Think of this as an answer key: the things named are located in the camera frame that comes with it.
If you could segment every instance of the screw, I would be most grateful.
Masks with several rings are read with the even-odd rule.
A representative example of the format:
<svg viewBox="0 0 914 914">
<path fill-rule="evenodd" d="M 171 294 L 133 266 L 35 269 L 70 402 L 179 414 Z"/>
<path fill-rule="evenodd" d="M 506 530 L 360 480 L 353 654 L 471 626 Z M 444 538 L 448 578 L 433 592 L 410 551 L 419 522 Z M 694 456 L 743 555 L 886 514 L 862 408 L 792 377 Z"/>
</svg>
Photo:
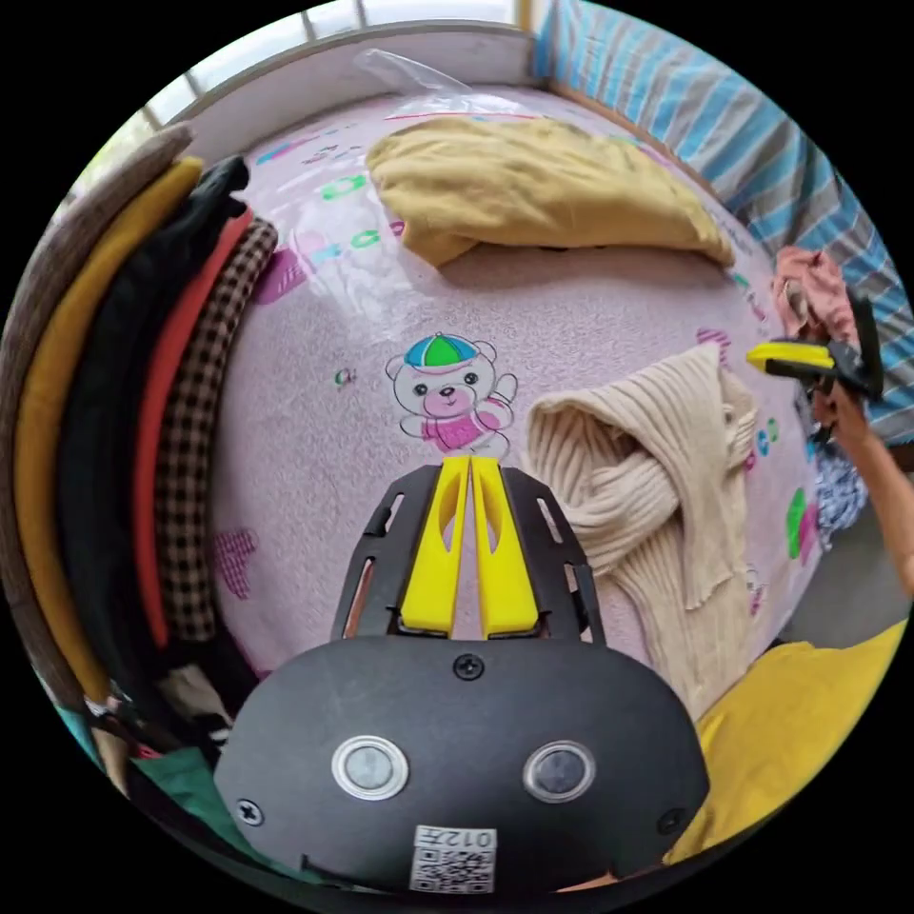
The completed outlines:
<svg viewBox="0 0 914 914">
<path fill-rule="evenodd" d="M 256 828 L 264 823 L 264 814 L 257 803 L 253 803 L 251 800 L 239 800 L 235 808 L 238 812 L 238 818 L 245 825 Z"/>
<path fill-rule="evenodd" d="M 657 830 L 662 835 L 671 835 L 679 827 L 685 814 L 684 809 L 670 809 L 657 820 Z"/>
<path fill-rule="evenodd" d="M 482 658 L 477 657 L 475 654 L 461 654 L 454 661 L 454 675 L 465 683 L 479 679 L 485 669 L 486 665 L 483 663 Z"/>
</svg>

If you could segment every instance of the yellow shirt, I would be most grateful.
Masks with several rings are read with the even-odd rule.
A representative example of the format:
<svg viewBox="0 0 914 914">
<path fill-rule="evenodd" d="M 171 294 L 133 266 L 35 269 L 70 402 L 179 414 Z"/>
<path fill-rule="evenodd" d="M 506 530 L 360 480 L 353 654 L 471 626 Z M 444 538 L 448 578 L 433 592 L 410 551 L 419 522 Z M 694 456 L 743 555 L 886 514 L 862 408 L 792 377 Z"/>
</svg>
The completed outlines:
<svg viewBox="0 0 914 914">
<path fill-rule="evenodd" d="M 480 242 L 675 248 L 733 264 L 684 181 L 630 143 L 549 118 L 432 118 L 380 140 L 366 165 L 382 203 L 406 223 L 404 247 L 434 267 Z M 333 185 L 325 195 L 336 195 Z"/>
<path fill-rule="evenodd" d="M 698 724 L 711 789 L 666 862 L 726 841 L 802 790 L 860 719 L 905 625 L 843 650 L 789 644 L 759 658 Z"/>
<path fill-rule="evenodd" d="M 99 239 L 51 316 L 23 386 L 16 421 L 16 523 L 48 628 L 86 695 L 102 704 L 109 677 L 92 652 L 57 551 L 54 471 L 60 424 L 92 318 L 114 274 L 187 198 L 203 162 L 187 158 L 138 194 Z"/>
</svg>

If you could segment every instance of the qr code label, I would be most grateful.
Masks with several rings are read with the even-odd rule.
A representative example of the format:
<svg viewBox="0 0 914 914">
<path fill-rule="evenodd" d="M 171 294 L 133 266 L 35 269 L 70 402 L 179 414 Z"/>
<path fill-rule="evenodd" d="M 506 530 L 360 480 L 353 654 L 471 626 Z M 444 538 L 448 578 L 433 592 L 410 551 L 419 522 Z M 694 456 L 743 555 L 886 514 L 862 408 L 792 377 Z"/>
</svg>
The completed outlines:
<svg viewBox="0 0 914 914">
<path fill-rule="evenodd" d="M 419 825 L 409 888 L 439 895 L 486 895 L 495 890 L 494 828 Z"/>
</svg>

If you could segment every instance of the person's arm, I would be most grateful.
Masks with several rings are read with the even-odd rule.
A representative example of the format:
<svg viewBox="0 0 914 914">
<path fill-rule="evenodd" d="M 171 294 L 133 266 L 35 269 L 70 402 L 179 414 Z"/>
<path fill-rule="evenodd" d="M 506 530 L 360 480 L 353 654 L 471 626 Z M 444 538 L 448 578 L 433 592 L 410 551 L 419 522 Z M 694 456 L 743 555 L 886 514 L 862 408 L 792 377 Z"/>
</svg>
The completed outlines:
<svg viewBox="0 0 914 914">
<path fill-rule="evenodd" d="M 904 590 L 914 597 L 914 486 L 869 427 L 860 403 L 841 385 L 836 384 L 827 396 L 816 394 L 815 414 L 824 426 L 831 426 L 835 440 L 866 483 L 885 547 Z"/>
</svg>

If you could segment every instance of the bear wearing cap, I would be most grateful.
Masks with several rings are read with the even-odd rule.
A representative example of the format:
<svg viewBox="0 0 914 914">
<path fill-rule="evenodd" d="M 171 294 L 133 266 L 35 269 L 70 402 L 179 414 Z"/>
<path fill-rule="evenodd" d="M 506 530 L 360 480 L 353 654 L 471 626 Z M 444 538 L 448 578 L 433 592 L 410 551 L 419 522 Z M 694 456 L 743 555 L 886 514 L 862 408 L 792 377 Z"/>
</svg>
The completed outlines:
<svg viewBox="0 0 914 914">
<path fill-rule="evenodd" d="M 501 431 L 514 421 L 513 374 L 495 370 L 495 347 L 436 333 L 387 363 L 397 402 L 407 412 L 400 428 L 430 441 L 443 454 L 501 460 L 510 443 Z"/>
</svg>

